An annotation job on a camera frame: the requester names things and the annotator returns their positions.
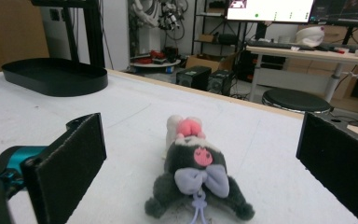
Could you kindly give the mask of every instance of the monitor screen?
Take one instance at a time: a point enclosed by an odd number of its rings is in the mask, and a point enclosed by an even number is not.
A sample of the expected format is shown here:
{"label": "monitor screen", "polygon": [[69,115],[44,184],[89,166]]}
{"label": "monitor screen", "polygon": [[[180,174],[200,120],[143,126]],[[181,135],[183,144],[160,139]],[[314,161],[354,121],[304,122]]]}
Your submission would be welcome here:
{"label": "monitor screen", "polygon": [[313,0],[229,0],[226,19],[308,23]]}
{"label": "monitor screen", "polygon": [[315,0],[310,23],[358,27],[358,0]]}

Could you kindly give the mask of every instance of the stuffed animal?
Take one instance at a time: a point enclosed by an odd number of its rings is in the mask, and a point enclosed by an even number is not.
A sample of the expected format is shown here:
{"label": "stuffed animal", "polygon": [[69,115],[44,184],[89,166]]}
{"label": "stuffed animal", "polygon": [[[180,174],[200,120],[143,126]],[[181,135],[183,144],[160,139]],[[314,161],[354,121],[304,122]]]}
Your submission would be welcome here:
{"label": "stuffed animal", "polygon": [[253,207],[246,202],[235,179],[227,175],[223,153],[205,140],[201,125],[197,118],[168,118],[164,173],[154,183],[153,197],[145,203],[145,212],[160,218],[173,203],[192,196],[195,216],[191,223],[200,213],[206,224],[205,200],[213,197],[230,207],[239,219],[251,219]]}

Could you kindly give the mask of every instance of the white desk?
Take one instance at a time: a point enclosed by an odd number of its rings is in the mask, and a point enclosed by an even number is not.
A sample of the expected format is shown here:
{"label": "white desk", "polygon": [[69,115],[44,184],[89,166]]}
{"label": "white desk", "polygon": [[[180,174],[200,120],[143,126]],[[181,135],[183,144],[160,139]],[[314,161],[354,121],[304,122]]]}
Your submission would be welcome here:
{"label": "white desk", "polygon": [[[279,56],[279,57],[287,57],[287,58],[298,58],[298,59],[307,59],[307,60],[315,60],[315,61],[322,61],[328,63],[337,63],[337,67],[335,70],[334,75],[332,75],[326,83],[325,91],[324,91],[324,99],[327,102],[331,101],[333,97],[334,90],[339,82],[339,77],[341,76],[342,67],[345,63],[354,63],[358,64],[358,57],[355,57],[353,53],[347,54],[339,54],[331,51],[309,51],[309,50],[301,50],[301,51],[294,51],[290,49],[270,49],[270,48],[258,48],[258,47],[246,47],[247,50],[251,51],[254,54],[258,54],[257,64],[255,66],[255,73],[254,78],[252,81],[252,88],[250,93],[250,101],[254,101],[255,99],[255,88],[257,85],[257,81],[259,79],[260,70],[261,70],[261,61],[263,55],[271,55],[271,56]],[[280,71],[280,73],[289,74],[289,71]],[[297,82],[299,88],[301,87],[301,82]]]}
{"label": "white desk", "polygon": [[[110,73],[106,89],[67,98],[26,90],[0,73],[0,153],[18,145],[47,146],[71,119],[102,114],[107,160],[68,223],[189,223],[189,204],[177,204],[161,219],[144,211],[163,171],[165,125],[172,114],[202,119],[206,138],[223,151],[228,174],[254,206],[247,223],[358,223],[296,158],[302,116]],[[27,192],[9,205],[17,223],[35,223]],[[239,223],[228,211],[210,204],[205,216],[212,223]]]}

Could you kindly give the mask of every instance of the desk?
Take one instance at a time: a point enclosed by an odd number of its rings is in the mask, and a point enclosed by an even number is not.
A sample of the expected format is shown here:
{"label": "desk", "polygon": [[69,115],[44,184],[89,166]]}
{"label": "desk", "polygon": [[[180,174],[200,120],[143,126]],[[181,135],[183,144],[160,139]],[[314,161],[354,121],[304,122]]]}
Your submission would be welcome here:
{"label": "desk", "polygon": [[[225,154],[227,172],[254,206],[247,223],[358,223],[296,158],[302,115],[209,92],[109,71],[102,91],[50,97],[8,83],[0,73],[0,153],[12,146],[47,146],[71,119],[100,112],[107,160],[68,223],[189,223],[190,205],[161,219],[145,214],[162,174],[166,120],[196,116],[206,139]],[[27,192],[9,201],[17,223],[35,223]],[[210,204],[212,223],[241,223]]]}
{"label": "desk", "polygon": [[[331,98],[333,97],[334,91],[338,85],[339,77],[342,73],[342,67],[345,63],[354,63],[358,64],[358,57],[355,57],[353,53],[347,53],[347,54],[339,54],[331,51],[309,51],[309,50],[301,50],[301,51],[294,51],[290,49],[270,49],[270,48],[258,48],[258,47],[246,47],[247,50],[251,51],[254,54],[258,54],[257,58],[257,64],[255,66],[255,74],[252,81],[252,88],[250,93],[250,101],[255,100],[255,88],[258,82],[258,79],[260,79],[260,70],[261,70],[261,59],[264,54],[271,55],[271,56],[279,56],[279,57],[287,57],[287,58],[298,58],[298,59],[306,59],[306,60],[315,60],[315,61],[323,61],[323,62],[330,62],[330,63],[337,63],[337,67],[335,70],[335,73],[328,78],[325,81],[325,86],[322,86],[320,88],[324,88],[324,99],[327,102],[331,101]],[[277,71],[274,70],[274,72],[277,72],[278,74],[293,74],[289,71]]]}

